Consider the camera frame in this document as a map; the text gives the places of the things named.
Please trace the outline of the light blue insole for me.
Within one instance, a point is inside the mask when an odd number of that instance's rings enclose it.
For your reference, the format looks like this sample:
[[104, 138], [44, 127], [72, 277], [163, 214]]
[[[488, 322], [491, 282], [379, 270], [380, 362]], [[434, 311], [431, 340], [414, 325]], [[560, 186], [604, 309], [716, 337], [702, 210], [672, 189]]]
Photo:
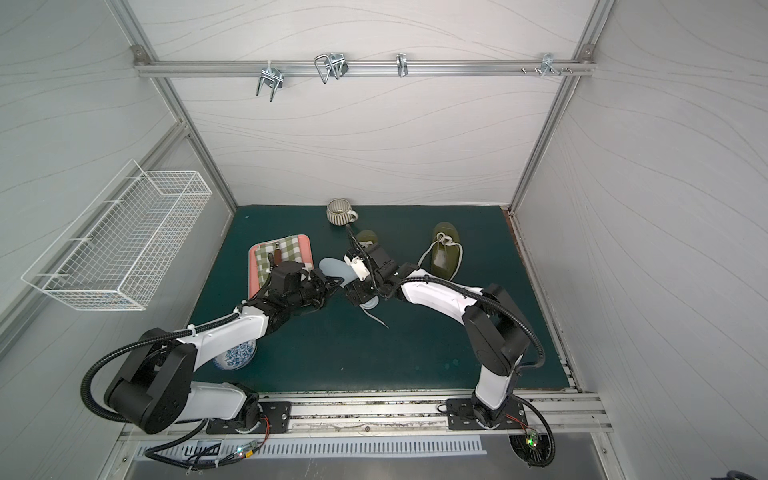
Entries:
[[360, 280], [353, 268], [343, 260], [324, 258], [319, 262], [319, 269], [326, 277], [342, 279], [341, 289], [347, 300], [354, 306], [371, 310], [379, 304], [372, 281]]

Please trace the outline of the olive green shoe white laces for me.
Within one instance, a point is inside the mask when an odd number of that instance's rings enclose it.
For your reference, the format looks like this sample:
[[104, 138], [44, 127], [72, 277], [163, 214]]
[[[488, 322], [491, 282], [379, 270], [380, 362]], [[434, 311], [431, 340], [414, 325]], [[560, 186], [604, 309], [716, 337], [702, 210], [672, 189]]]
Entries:
[[[372, 230], [363, 230], [356, 234], [356, 239], [363, 247], [368, 247], [376, 244], [378, 242], [378, 236], [377, 234]], [[385, 328], [389, 328], [389, 326], [378, 317], [374, 316], [371, 313], [371, 310], [378, 305], [379, 299], [377, 297], [374, 297], [369, 302], [362, 304], [360, 308], [362, 309], [363, 313], [368, 316], [369, 318], [373, 319], [380, 325], [384, 326]]]

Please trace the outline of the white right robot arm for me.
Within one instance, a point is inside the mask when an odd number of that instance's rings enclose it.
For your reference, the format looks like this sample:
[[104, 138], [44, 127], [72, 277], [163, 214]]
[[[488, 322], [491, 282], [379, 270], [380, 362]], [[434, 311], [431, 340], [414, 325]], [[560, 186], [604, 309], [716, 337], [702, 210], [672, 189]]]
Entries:
[[544, 365], [546, 352], [510, 294], [491, 284], [471, 288], [432, 275], [412, 263], [399, 264], [379, 244], [364, 246], [351, 227], [344, 262], [355, 271], [351, 283], [362, 303], [397, 299], [434, 310], [461, 324], [481, 365], [472, 394], [478, 415], [498, 415], [512, 397], [524, 370]]

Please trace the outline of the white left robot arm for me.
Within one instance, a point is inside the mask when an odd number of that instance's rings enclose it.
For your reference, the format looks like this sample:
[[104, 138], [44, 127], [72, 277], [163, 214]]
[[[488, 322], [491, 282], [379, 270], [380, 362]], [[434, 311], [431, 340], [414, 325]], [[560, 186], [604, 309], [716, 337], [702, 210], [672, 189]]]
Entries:
[[312, 269], [283, 262], [230, 314], [172, 332], [148, 330], [99, 359], [81, 381], [81, 400], [96, 416], [132, 423], [147, 434], [194, 420], [219, 420], [229, 431], [250, 433], [264, 422], [258, 393], [232, 383], [199, 382], [195, 372], [235, 347], [276, 332], [300, 311], [322, 309], [355, 277], [337, 259], [326, 258]]

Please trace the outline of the ribbed ceramic mug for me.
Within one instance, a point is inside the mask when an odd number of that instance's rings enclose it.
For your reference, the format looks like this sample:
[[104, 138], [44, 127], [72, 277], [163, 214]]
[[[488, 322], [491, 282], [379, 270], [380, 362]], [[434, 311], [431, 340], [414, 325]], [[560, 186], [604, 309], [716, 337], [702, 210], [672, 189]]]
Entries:
[[326, 216], [334, 226], [345, 226], [359, 219], [359, 214], [353, 209], [351, 202], [345, 198], [331, 200], [326, 207]]

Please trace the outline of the blue white patterned bowl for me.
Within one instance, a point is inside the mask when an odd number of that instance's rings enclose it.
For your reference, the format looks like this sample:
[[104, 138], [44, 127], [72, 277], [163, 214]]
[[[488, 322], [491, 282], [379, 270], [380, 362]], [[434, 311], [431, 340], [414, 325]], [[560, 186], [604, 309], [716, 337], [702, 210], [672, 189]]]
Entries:
[[240, 343], [212, 359], [214, 366], [223, 371], [235, 371], [247, 366], [255, 357], [257, 341]]

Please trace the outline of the white slotted vent strip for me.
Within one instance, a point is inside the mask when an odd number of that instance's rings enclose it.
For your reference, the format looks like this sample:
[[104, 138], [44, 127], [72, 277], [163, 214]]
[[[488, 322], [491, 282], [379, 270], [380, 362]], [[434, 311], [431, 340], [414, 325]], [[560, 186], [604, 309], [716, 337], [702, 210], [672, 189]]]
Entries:
[[[160, 453], [174, 460], [187, 460], [199, 454], [204, 460], [242, 453], [246, 441], [193, 439]], [[271, 438], [255, 452], [255, 458], [436, 458], [483, 456], [487, 450], [478, 435], [411, 437], [320, 437]]]

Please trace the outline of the metal hook small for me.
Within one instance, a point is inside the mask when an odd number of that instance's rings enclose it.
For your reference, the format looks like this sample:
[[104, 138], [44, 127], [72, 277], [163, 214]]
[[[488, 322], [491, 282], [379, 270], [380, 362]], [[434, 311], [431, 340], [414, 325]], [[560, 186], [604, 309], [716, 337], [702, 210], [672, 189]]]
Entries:
[[408, 76], [408, 60], [404, 53], [398, 53], [396, 55], [396, 69], [399, 78]]

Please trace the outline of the metal hook clamp middle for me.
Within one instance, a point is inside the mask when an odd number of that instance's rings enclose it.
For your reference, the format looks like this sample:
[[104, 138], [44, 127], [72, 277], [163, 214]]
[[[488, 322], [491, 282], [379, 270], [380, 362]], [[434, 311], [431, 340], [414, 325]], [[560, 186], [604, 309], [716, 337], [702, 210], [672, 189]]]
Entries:
[[342, 53], [324, 53], [314, 58], [314, 66], [323, 84], [333, 78], [339, 80], [349, 71], [346, 57]]

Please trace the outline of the metal hook clamp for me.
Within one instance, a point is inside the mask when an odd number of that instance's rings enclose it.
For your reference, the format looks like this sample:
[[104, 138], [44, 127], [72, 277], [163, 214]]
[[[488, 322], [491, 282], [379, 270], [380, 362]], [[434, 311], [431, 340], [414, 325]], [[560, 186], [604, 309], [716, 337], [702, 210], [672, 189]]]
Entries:
[[269, 64], [260, 72], [255, 94], [259, 96], [262, 92], [269, 91], [269, 101], [273, 102], [277, 91], [283, 87], [283, 84], [282, 71]]
[[346, 57], [342, 53], [324, 53], [314, 58], [314, 66], [323, 84], [333, 78], [339, 80], [349, 71]]
[[565, 66], [565, 67], [556, 66], [553, 55], [551, 53], [547, 53], [541, 58], [541, 61], [538, 66], [532, 69], [521, 67], [520, 72], [523, 75], [537, 75], [540, 78], [549, 77], [549, 76], [563, 77], [563, 76], [571, 76], [573, 74], [573, 69], [568, 66]]

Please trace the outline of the metal hook clamp left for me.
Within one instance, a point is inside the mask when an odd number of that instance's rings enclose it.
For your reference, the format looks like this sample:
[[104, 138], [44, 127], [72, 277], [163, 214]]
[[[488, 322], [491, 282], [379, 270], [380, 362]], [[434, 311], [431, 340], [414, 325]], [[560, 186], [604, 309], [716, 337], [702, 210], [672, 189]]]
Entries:
[[262, 92], [269, 91], [269, 101], [273, 102], [277, 91], [283, 87], [283, 84], [282, 71], [269, 64], [260, 72], [255, 94], [259, 96]]

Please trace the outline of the metal hook clamp right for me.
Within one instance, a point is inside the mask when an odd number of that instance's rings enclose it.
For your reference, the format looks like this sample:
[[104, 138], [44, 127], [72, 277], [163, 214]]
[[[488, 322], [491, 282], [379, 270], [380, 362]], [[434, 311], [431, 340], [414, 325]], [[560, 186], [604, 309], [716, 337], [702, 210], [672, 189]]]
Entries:
[[573, 74], [573, 69], [568, 66], [565, 66], [565, 67], [556, 66], [553, 55], [551, 53], [547, 53], [541, 58], [541, 61], [538, 66], [532, 69], [521, 67], [520, 72], [523, 75], [537, 75], [540, 78], [549, 77], [549, 76], [563, 77], [563, 76], [571, 76]]

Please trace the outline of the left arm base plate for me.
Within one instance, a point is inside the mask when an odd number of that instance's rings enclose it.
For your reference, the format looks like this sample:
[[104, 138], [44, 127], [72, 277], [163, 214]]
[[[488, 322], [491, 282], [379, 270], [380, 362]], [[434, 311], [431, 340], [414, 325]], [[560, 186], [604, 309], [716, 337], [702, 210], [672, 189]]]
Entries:
[[232, 419], [211, 420], [206, 426], [209, 435], [249, 435], [285, 433], [292, 404], [287, 401], [249, 401]]

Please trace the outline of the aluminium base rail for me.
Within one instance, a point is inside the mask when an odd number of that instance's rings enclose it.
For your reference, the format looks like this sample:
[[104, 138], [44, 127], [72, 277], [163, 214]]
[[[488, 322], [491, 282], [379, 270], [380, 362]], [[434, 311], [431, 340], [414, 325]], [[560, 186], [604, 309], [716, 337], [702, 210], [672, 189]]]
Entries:
[[[547, 422], [554, 433], [611, 433], [613, 425], [596, 393], [518, 390], [516, 395], [532, 404], [523, 405], [528, 427], [540, 433]], [[467, 389], [400, 390], [363, 392], [272, 393], [260, 401], [292, 404], [285, 433], [288, 437], [444, 435], [447, 418], [436, 407], [449, 398], [469, 398]], [[521, 434], [523, 430], [470, 430], [459, 433]]]

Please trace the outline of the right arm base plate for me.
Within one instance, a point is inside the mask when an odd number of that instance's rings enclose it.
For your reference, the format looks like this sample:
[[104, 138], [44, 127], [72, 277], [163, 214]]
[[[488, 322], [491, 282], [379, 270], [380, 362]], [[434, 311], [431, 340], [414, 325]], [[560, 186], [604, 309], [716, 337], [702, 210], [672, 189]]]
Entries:
[[528, 421], [523, 405], [520, 402], [507, 400], [497, 411], [486, 412], [485, 405], [475, 405], [470, 398], [449, 398], [440, 403], [436, 410], [447, 418], [448, 429], [451, 431], [491, 431], [491, 430], [524, 430]]

